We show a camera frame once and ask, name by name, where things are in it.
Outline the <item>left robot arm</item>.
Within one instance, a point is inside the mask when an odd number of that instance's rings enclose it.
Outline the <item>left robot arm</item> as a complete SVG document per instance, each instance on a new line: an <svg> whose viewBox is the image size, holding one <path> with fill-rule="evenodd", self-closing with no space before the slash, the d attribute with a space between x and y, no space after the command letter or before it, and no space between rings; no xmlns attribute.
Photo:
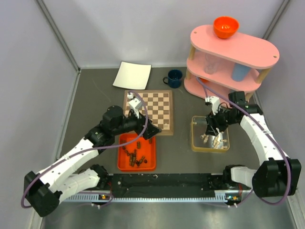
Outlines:
<svg viewBox="0 0 305 229"><path fill-rule="evenodd" d="M125 116L120 106L110 106L102 120L92 128L68 153L38 173L29 172L24 177L22 208L34 208L40 217L51 214L69 197L89 188L103 189L108 184L104 167L93 165L75 175L83 164L109 148L115 148L115 137L134 131L139 138L148 140L162 130L147 115L137 110Z"/></svg>

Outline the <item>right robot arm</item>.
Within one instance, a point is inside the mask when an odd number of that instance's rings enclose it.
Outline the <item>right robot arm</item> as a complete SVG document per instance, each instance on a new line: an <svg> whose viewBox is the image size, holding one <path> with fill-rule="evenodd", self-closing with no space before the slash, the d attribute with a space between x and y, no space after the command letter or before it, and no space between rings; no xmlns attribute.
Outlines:
<svg viewBox="0 0 305 229"><path fill-rule="evenodd" d="M248 103L244 92L230 93L227 102L230 108L222 109L219 97L205 99L212 106L205 117L206 135L218 136L228 126L239 124L249 137L260 166L257 170L242 165L226 166L223 185L232 189L241 183L252 188L259 198L294 195L302 168L299 160L291 159L281 149L265 123L262 109Z"/></svg>

